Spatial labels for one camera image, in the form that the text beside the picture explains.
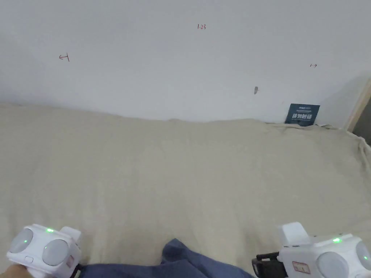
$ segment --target dark blue fabric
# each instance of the dark blue fabric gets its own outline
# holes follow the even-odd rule
[[[173,239],[162,251],[160,265],[95,264],[83,267],[80,278],[253,278],[242,269],[189,250]]]

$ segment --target wooden door frame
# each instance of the wooden door frame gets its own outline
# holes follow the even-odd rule
[[[371,99],[371,78],[367,80],[366,86],[363,88],[361,95],[358,98],[356,105],[350,115],[344,129],[353,132],[363,110]]]

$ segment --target dark blue sign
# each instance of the dark blue sign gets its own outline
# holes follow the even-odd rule
[[[299,126],[311,126],[314,124],[318,110],[319,105],[292,103],[285,123],[295,123]]]

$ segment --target red ink marking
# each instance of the red ink marking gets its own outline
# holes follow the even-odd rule
[[[69,62],[68,53],[67,53],[67,56],[63,56],[63,57],[62,57],[62,55],[59,55],[59,58],[60,58],[61,60],[63,60],[63,58],[67,58],[67,59],[68,59],[68,62]]]

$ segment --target wrinkled fabric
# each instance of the wrinkled fabric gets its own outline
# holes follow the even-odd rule
[[[252,278],[242,269],[224,264],[189,250],[173,239],[162,251],[158,266],[120,264],[88,265],[80,278]]]
[[[33,223],[82,231],[81,263],[159,265],[173,238],[253,273],[276,226],[371,249],[371,151],[344,130],[0,104],[0,272]]]

